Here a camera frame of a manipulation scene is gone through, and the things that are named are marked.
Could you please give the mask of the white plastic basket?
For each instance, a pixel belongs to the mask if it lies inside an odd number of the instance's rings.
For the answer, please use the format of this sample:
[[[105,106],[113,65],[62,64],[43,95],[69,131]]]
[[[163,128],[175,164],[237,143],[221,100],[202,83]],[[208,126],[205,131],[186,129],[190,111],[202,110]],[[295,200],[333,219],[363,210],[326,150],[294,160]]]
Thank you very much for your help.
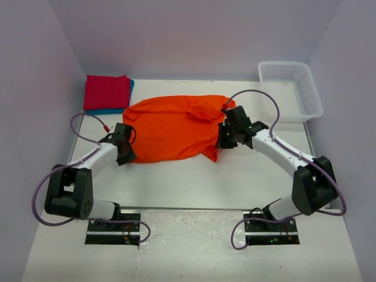
[[[275,105],[280,122],[304,123],[322,117],[324,111],[312,73],[301,62],[266,61],[258,65],[261,88],[275,101],[264,98],[267,117],[274,121]]]

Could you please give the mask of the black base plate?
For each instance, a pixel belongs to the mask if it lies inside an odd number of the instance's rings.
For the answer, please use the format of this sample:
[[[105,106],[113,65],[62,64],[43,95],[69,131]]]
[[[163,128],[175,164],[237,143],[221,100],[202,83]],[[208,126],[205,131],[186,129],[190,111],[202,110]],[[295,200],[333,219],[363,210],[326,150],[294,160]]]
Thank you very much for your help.
[[[244,213],[245,231],[262,233],[289,233],[297,232],[297,225],[294,219],[277,222],[266,208],[256,207],[249,213]]]
[[[119,210],[110,221],[121,221],[121,223],[105,223],[102,221],[90,221],[88,224],[88,231],[91,233],[124,233],[132,234],[140,230],[141,214],[135,211]]]

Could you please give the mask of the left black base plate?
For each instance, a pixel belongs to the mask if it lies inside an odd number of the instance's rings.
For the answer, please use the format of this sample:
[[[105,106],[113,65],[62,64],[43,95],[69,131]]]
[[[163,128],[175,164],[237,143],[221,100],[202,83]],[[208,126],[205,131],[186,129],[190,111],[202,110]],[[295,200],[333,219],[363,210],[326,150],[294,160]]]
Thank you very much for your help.
[[[121,221],[121,223],[105,223],[102,221],[90,221],[88,224],[88,231],[91,233],[124,233],[132,234],[140,230],[141,214],[135,211],[119,210],[110,221]]]

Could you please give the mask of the folded red t shirt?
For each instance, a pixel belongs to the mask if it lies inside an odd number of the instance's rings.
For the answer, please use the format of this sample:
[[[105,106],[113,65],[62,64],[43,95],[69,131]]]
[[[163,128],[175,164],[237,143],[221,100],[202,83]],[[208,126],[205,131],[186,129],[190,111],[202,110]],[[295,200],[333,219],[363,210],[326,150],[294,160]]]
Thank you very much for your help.
[[[83,110],[125,109],[129,106],[131,80],[125,76],[88,75]]]

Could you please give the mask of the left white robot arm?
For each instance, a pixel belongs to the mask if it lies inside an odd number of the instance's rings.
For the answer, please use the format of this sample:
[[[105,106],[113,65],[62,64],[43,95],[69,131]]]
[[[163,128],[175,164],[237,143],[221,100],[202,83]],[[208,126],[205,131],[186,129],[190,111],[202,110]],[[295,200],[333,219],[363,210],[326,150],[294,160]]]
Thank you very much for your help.
[[[123,166],[135,160],[135,139],[133,126],[117,123],[114,132],[77,164],[56,165],[46,192],[46,213],[78,220],[115,220],[119,205],[94,198],[93,180],[109,165]]]

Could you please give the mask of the folded blue t shirt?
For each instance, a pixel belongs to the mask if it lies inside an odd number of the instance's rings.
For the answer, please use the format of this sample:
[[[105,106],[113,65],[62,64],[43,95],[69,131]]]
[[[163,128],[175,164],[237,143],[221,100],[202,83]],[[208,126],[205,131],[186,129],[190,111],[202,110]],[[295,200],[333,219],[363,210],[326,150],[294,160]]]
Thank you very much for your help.
[[[133,88],[135,86],[134,80],[130,80],[130,95],[132,97]],[[86,110],[85,112],[91,115],[112,115],[112,114],[121,114],[125,108],[120,109],[98,109],[98,110]]]

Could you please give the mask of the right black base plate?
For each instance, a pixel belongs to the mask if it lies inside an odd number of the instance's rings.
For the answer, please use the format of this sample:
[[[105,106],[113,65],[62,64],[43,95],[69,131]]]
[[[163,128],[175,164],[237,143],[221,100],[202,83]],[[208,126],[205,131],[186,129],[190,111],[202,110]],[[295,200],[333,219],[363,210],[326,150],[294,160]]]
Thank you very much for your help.
[[[249,213],[244,213],[245,231],[262,233],[289,233],[297,232],[297,225],[294,219],[277,222],[266,208],[256,207]]]

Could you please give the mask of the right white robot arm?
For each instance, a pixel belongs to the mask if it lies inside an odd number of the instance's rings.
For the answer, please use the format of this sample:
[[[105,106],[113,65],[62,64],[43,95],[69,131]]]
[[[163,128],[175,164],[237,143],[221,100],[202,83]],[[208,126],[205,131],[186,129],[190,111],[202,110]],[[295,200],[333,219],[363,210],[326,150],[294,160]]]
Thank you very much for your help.
[[[267,219],[282,221],[299,214],[309,216],[338,197],[333,167],[326,157],[315,158],[297,152],[288,143],[278,140],[263,122],[251,122],[242,106],[222,112],[226,118],[218,124],[218,148],[246,145],[267,156],[293,179],[291,194],[263,209]]]

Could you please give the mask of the orange t shirt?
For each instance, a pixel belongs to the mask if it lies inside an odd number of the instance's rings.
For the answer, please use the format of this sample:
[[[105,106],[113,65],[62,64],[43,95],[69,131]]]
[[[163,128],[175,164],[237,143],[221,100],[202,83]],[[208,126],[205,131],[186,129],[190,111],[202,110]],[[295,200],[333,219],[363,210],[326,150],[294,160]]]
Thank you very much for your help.
[[[222,95],[161,96],[143,100],[123,112],[123,123],[135,128],[135,163],[183,160],[202,154],[212,162],[218,124],[224,121]]]

